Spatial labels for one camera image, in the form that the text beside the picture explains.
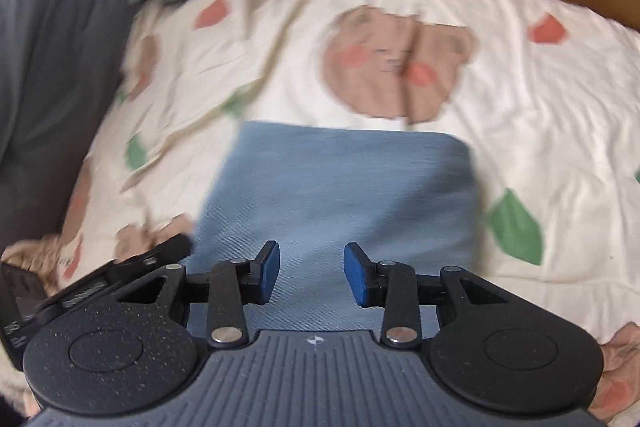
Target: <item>dark blue fabric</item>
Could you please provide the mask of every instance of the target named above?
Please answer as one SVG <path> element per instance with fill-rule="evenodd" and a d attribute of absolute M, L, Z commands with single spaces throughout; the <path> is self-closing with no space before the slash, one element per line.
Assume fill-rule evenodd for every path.
<path fill-rule="evenodd" d="M 466 146 L 445 134 L 245 124 L 196 226 L 189 273 L 280 244 L 269 304 L 247 305 L 250 330 L 348 330 L 382 325 L 361 309 L 342 268 L 356 241 L 374 261 L 409 263 L 436 275 L 468 267 L 476 244 L 478 194 Z M 434 334 L 433 309 L 422 314 Z M 204 305 L 190 331 L 203 336 Z"/>

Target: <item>black device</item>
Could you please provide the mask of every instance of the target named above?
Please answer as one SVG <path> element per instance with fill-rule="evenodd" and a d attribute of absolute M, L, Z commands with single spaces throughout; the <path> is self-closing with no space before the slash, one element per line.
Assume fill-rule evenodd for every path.
<path fill-rule="evenodd" d="M 587 407 L 603 368 L 581 328 L 456 266 L 417 275 L 356 243 L 344 272 L 371 331 L 259 331 L 280 268 L 276 242 L 187 275 L 176 236 L 42 299 L 34 274 L 2 264 L 2 343 L 43 411 L 30 425 L 597 426 Z M 184 328 L 208 303 L 207 337 Z M 440 331 L 422 337 L 420 305 Z"/>

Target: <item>folded blue fabric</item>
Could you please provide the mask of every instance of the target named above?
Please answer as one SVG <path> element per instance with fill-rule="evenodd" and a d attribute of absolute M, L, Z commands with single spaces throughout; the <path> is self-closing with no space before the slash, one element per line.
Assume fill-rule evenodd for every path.
<path fill-rule="evenodd" d="M 356 241 L 374 261 L 437 275 L 468 267 L 476 244 L 478 192 L 467 147 L 446 134 L 362 131 L 250 122 L 243 127 L 194 234 L 188 273 L 280 244 L 271 301 L 247 305 L 250 331 L 371 329 L 382 309 L 361 309 L 342 271 Z M 422 307 L 424 336 L 438 331 Z M 188 329 L 204 336 L 206 306 Z"/>

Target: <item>dark gray pillow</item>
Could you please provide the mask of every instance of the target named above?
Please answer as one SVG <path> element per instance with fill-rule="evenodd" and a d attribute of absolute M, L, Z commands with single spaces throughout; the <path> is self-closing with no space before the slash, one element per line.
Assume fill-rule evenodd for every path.
<path fill-rule="evenodd" d="M 0 253 L 60 230 L 135 11 L 127 0 L 0 0 Z"/>

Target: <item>white bed sheet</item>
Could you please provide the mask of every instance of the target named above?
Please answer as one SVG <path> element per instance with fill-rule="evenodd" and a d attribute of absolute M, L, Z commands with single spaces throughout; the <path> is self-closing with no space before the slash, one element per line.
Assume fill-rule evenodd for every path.
<path fill-rule="evenodd" d="M 475 33 L 475 57 L 436 120 L 411 126 L 356 114 L 328 89 L 321 61 L 336 17 L 365 4 Z M 213 5 L 215 23 L 197 28 Z M 531 42 L 529 27 L 549 13 L 568 36 L 560 45 Z M 148 36 L 157 39 L 158 64 L 133 100 L 127 94 L 140 80 Z M 483 201 L 481 275 L 601 343 L 640 323 L 640 36 L 619 23 L 558 0 L 149 3 L 125 69 L 90 152 L 90 199 L 63 252 L 65 282 L 110 260 L 128 224 L 197 218 L 244 120 L 413 129 L 452 134 L 472 150 Z M 540 264 L 507 255 L 488 225 L 507 189 L 540 226 Z M 635 425 L 634 409 L 615 425 Z"/>

